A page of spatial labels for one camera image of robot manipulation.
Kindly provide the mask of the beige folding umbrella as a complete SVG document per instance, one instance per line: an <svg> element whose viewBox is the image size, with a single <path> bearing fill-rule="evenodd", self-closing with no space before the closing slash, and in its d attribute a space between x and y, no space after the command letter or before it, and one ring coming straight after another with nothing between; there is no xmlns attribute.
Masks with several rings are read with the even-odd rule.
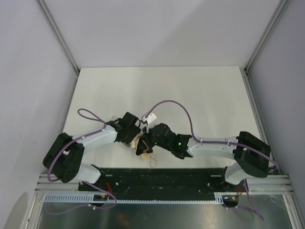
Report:
<svg viewBox="0 0 305 229"><path fill-rule="evenodd" d="M153 156L153 150L145 142L142 134L137 134L131 141L131 148L135 149L136 155L143 161L148 161L151 168L157 167L157 158Z"/></svg>

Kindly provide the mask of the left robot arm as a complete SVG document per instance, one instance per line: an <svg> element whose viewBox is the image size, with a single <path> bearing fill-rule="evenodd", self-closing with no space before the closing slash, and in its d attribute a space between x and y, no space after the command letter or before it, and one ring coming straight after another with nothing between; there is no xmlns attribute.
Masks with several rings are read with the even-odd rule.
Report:
<svg viewBox="0 0 305 229"><path fill-rule="evenodd" d="M81 108L78 114L83 118L103 124L102 128L77 136L65 132L59 134L48 150L42 164L48 170L49 182L68 183L73 179L81 182L96 183L101 171L94 165L84 164L83 156L102 145L115 142L130 146L140 133L140 120L126 112L122 118L105 122L93 112Z"/></svg>

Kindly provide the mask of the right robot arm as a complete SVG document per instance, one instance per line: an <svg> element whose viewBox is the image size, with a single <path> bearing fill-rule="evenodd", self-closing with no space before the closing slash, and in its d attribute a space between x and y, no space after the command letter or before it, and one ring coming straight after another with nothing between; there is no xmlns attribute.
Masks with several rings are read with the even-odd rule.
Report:
<svg viewBox="0 0 305 229"><path fill-rule="evenodd" d="M158 124L139 137L136 155L150 154L158 146L179 159L197 156L215 156L234 160L224 169L224 181L238 185L242 180L266 178L271 148L249 132L238 136L196 141L191 135L176 134L168 125Z"/></svg>

